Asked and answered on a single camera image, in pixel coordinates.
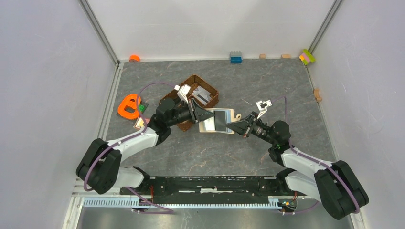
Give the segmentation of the dark grey credit card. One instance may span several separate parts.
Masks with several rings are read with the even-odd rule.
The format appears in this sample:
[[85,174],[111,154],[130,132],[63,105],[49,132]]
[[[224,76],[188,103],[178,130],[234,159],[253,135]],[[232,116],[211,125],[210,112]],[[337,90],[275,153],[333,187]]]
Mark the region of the dark grey credit card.
[[227,112],[215,110],[214,111],[215,131],[227,132],[226,124],[227,124]]

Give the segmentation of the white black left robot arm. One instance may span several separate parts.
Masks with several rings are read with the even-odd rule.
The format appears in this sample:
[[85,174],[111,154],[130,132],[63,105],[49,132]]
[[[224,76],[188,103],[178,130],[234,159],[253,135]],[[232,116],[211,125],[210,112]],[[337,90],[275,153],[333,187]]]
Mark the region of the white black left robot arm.
[[163,143],[171,127],[186,121],[194,124],[213,118],[214,113],[199,106],[194,99],[175,104],[164,99],[145,127],[115,140],[93,140],[76,169],[85,191],[105,194],[113,187],[131,187],[138,194],[149,191],[150,181],[136,167],[121,167],[130,156]]

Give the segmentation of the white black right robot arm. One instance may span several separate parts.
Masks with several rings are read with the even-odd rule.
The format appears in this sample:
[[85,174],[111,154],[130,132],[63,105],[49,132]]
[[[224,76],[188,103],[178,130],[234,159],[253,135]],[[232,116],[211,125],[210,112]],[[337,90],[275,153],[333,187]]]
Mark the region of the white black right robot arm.
[[277,174],[276,189],[280,194],[303,193],[321,203],[334,219],[357,214],[370,202],[348,163],[324,161],[294,147],[288,123],[278,120],[268,126],[252,112],[226,126],[243,138],[254,135],[271,144],[268,152],[272,161],[285,167]]

